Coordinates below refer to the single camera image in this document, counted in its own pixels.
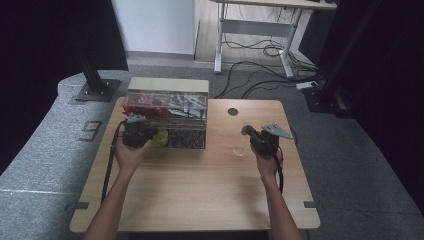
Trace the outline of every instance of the standing desk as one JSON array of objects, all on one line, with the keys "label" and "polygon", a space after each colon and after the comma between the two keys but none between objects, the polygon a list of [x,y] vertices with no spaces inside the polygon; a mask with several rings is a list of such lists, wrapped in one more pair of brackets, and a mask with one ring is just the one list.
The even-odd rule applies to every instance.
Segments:
[{"label": "standing desk", "polygon": [[[284,50],[280,50],[280,59],[283,63],[284,70],[288,78],[293,78],[293,71],[288,61],[288,53],[290,46],[293,42],[294,34],[299,23],[300,16],[303,9],[316,9],[316,10],[335,10],[337,5],[333,3],[326,3],[324,0],[320,2],[313,2],[308,0],[210,0],[212,2],[220,3],[221,10],[219,13],[219,26],[218,26],[218,46],[215,50],[215,73],[221,73],[222,63],[222,34],[235,33],[247,35],[260,35],[260,36],[274,36],[287,38],[287,44]],[[257,6],[271,6],[271,7],[287,7],[295,8],[294,21],[291,24],[270,23],[270,22],[255,22],[245,20],[230,20],[225,18],[225,8],[227,4],[246,4]]]},{"label": "standing desk", "polygon": [[[116,102],[84,186],[70,229],[85,232],[100,207],[110,143],[118,123],[125,119]],[[232,116],[228,109],[235,108]],[[122,211],[122,232],[195,232],[269,230],[265,190],[248,146],[249,137],[240,130],[244,122],[257,130],[277,123],[289,129],[282,104],[275,100],[210,99],[206,149],[151,148],[130,182]],[[244,142],[244,156],[233,153],[234,144]],[[293,140],[280,138],[284,152],[283,196],[301,229],[320,225],[317,210],[306,208],[313,201]],[[109,187],[118,173],[114,162]]]}]

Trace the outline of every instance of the white desk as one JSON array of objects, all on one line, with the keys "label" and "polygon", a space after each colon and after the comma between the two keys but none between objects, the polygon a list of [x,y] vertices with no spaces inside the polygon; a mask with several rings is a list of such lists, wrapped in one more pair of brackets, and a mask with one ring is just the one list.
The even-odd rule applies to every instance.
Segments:
[{"label": "white desk", "polygon": [[[221,73],[222,62],[222,34],[235,33],[247,35],[260,35],[260,36],[274,36],[286,37],[287,44],[284,50],[280,50],[280,58],[283,63],[284,70],[288,78],[293,78],[293,71],[291,70],[290,63],[288,62],[287,54],[290,50],[294,34],[299,23],[300,16],[303,9],[317,9],[317,10],[335,10],[335,3],[326,3],[324,0],[321,2],[313,2],[308,0],[210,0],[212,2],[221,4],[220,19],[219,19],[219,32],[218,32],[218,46],[215,53],[215,73]],[[226,4],[246,4],[257,6],[272,6],[272,7],[287,7],[295,8],[296,13],[294,21],[290,24],[269,23],[269,22],[254,22],[244,20],[229,20],[225,19]]]}]

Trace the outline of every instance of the left hand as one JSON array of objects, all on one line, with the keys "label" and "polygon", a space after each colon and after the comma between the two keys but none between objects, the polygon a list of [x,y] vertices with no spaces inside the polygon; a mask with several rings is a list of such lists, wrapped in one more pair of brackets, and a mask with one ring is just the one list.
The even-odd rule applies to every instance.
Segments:
[{"label": "left hand", "polygon": [[116,142],[115,157],[118,161],[119,171],[124,173],[134,173],[140,165],[143,156],[150,148],[150,140],[141,148],[131,148],[122,142],[122,137],[118,137]]}]

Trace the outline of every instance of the forearm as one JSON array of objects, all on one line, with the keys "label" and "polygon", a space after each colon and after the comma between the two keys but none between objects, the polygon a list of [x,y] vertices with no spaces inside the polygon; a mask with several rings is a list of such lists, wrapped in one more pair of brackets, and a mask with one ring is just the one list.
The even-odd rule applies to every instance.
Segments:
[{"label": "forearm", "polygon": [[120,172],[91,221],[84,239],[116,239],[121,212],[132,172]]},{"label": "forearm", "polygon": [[275,177],[263,179],[274,240],[302,239],[300,232],[278,189]]}]

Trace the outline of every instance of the wire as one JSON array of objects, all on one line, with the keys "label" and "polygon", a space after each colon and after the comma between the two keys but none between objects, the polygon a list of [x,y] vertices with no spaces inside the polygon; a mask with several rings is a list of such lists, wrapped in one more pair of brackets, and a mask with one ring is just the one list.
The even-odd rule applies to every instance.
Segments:
[{"label": "wire", "polygon": [[[283,187],[284,187],[284,174],[283,174],[283,167],[282,167],[282,162],[280,162],[278,160],[277,154],[274,153],[274,149],[271,145],[271,143],[268,141],[267,138],[264,138],[266,144],[268,145],[268,149],[271,152],[272,158],[274,159],[275,165],[277,165],[277,172],[278,172],[278,178],[280,179],[280,184],[278,186],[278,189],[280,190],[281,193],[283,193]],[[278,146],[278,148],[280,149],[280,153],[281,153],[281,161],[283,161],[283,150],[281,150],[281,147]]]},{"label": "wire", "polygon": [[276,90],[276,89],[278,89],[278,87],[286,87],[286,88],[291,88],[291,87],[295,87],[295,86],[286,86],[286,85],[283,85],[283,84],[278,84],[277,86],[275,86],[275,87],[273,87],[273,88],[265,88],[265,87],[255,87],[255,88],[252,88],[245,96],[244,96],[244,99],[246,99],[249,95],[250,95],[250,93],[253,91],[253,90],[257,90],[257,89],[264,89],[264,90]]},{"label": "wire", "polygon": [[272,12],[268,15],[265,22],[268,22],[268,19],[271,17],[271,15],[274,13],[275,7],[272,7]]},{"label": "wire", "polygon": [[266,74],[269,74],[269,75],[275,76],[275,75],[273,75],[272,73],[266,72],[266,71],[264,71],[264,70],[258,70],[258,71],[252,72],[252,73],[250,73],[250,74],[249,74],[249,76],[247,77],[247,81],[246,81],[245,83],[243,83],[242,85],[239,85],[239,86],[236,86],[236,87],[233,87],[233,88],[229,89],[228,91],[224,92],[224,93],[222,94],[222,96],[223,96],[223,95],[225,95],[225,94],[227,94],[227,93],[229,93],[229,92],[231,92],[231,91],[233,91],[233,90],[236,90],[236,89],[238,89],[238,88],[241,88],[241,87],[246,86],[246,85],[250,82],[250,80],[251,80],[252,76],[253,76],[254,74],[256,74],[256,73],[259,73],[259,72],[262,72],[262,73],[266,73]]},{"label": "wire", "polygon": [[261,44],[263,42],[270,42],[270,45],[272,45],[273,43],[275,43],[277,45],[281,45],[280,43],[278,43],[278,42],[276,42],[274,40],[268,40],[268,39],[264,39],[264,40],[261,40],[259,42],[256,42],[256,43],[253,43],[253,44],[250,44],[250,45],[243,45],[243,44],[240,44],[240,43],[237,43],[237,42],[227,41],[227,35],[225,33],[223,35],[224,35],[224,41],[222,43],[227,44],[227,46],[229,48],[233,48],[233,49],[248,48],[248,49],[259,49],[259,50],[263,50],[265,47],[255,47],[256,45],[259,45],[259,44]]},{"label": "wire", "polygon": [[112,144],[110,145],[109,162],[107,164],[107,169],[106,169],[106,174],[105,174],[105,180],[103,182],[103,190],[102,190],[102,199],[101,199],[101,202],[103,202],[103,200],[106,198],[107,186],[109,184],[110,172],[112,170],[112,165],[113,165],[113,156],[115,155],[116,141],[118,140],[118,137],[119,137],[119,129],[125,123],[126,123],[126,121],[120,122],[118,124],[118,127],[115,130],[115,134],[113,135]]},{"label": "wire", "polygon": [[240,7],[240,4],[237,4],[237,5],[239,6],[239,14],[240,14],[241,18],[243,18],[243,20],[244,20],[243,14],[241,14],[241,7]]},{"label": "wire", "polygon": [[[311,76],[311,77],[308,77],[308,78],[304,78],[304,79],[302,79],[302,80],[296,80],[295,82],[296,83],[300,83],[300,82],[309,82],[309,81],[319,81],[319,80],[324,80],[324,78],[322,78],[322,77],[317,77],[317,76]],[[246,97],[250,94],[250,92],[251,91],[253,91],[253,90],[255,90],[255,89],[257,89],[256,88],[256,86],[258,86],[258,85],[261,85],[261,84],[265,84],[265,83],[281,83],[281,80],[280,81],[278,81],[278,80],[269,80],[269,81],[262,81],[262,82],[259,82],[259,83],[256,83],[256,84],[254,84],[253,86],[251,86],[249,89],[247,89],[245,92],[244,92],[244,94],[242,95],[242,99],[246,99]]]},{"label": "wire", "polygon": [[281,17],[281,12],[283,11],[283,7],[281,7],[280,8],[280,14],[278,15],[278,17],[276,16],[276,19],[275,19],[275,22],[280,22],[280,19],[283,19],[283,23],[287,20],[287,19],[289,19],[289,18],[292,18],[291,20],[290,20],[290,22],[292,22],[293,21],[293,15],[294,15],[294,8],[293,8],[293,11],[292,11],[292,13],[291,13],[291,15],[290,16],[288,16],[288,17],[286,17],[286,15],[287,15],[287,9],[286,8],[284,8],[284,17]]},{"label": "wire", "polygon": [[251,74],[249,75],[249,77],[248,77],[248,81],[247,81],[247,82],[245,82],[244,84],[242,84],[242,85],[240,85],[240,86],[238,86],[238,87],[235,87],[235,88],[230,89],[230,90],[228,90],[228,91],[227,91],[227,89],[228,89],[228,87],[229,87],[229,85],[230,85],[230,80],[231,80],[231,76],[232,76],[232,74],[233,74],[233,69],[234,69],[237,65],[240,65],[240,64],[245,64],[245,65],[248,65],[248,66],[249,66],[249,65],[252,65],[252,66],[258,66],[258,67],[264,68],[264,69],[266,69],[267,71],[262,71],[262,72],[264,72],[264,73],[266,73],[266,74],[269,74],[269,75],[272,75],[272,76],[275,76],[275,77],[278,77],[278,78],[283,79],[283,80],[279,80],[279,81],[273,80],[273,81],[263,81],[263,82],[260,82],[260,83],[256,83],[255,85],[251,86],[251,87],[250,87],[250,88],[249,88],[249,89],[248,89],[248,90],[247,90],[247,91],[243,94],[242,98],[243,98],[243,97],[245,97],[246,95],[248,95],[248,92],[253,90],[252,88],[254,88],[254,87],[256,87],[256,86],[258,86],[258,85],[260,85],[260,84],[264,84],[264,83],[269,83],[269,82],[278,82],[278,83],[284,83],[284,82],[285,82],[285,83],[302,83],[302,82],[308,82],[308,81],[319,81],[319,80],[322,80],[322,79],[323,79],[322,77],[317,76],[317,75],[313,75],[313,76],[310,76],[310,77],[307,77],[307,78],[302,78],[302,79],[288,79],[288,78],[286,78],[285,76],[283,76],[283,75],[281,75],[281,74],[279,74],[279,73],[275,72],[274,70],[272,70],[272,69],[270,69],[269,67],[266,67],[266,66],[264,66],[264,65],[261,65],[261,64],[258,64],[258,63],[254,63],[254,62],[249,62],[249,61],[241,61],[241,62],[234,63],[234,64],[231,66],[230,71],[229,71],[229,74],[228,74],[228,77],[227,77],[227,83],[226,83],[226,85],[225,85],[224,89],[221,91],[221,93],[219,93],[217,96],[215,96],[215,97],[214,97],[214,99],[221,98],[222,96],[224,96],[224,95],[225,95],[225,94],[227,94],[228,92],[233,91],[233,90],[235,90],[235,89],[237,89],[237,88],[240,88],[240,87],[242,87],[242,86],[245,86],[245,85],[247,84],[247,82],[249,82],[249,80],[250,80],[251,76],[252,76],[253,74],[255,74],[255,73],[259,72],[259,71],[255,71],[255,72],[251,73]]},{"label": "wire", "polygon": [[311,235],[309,234],[309,230],[306,230],[306,239],[307,240],[311,239]]}]

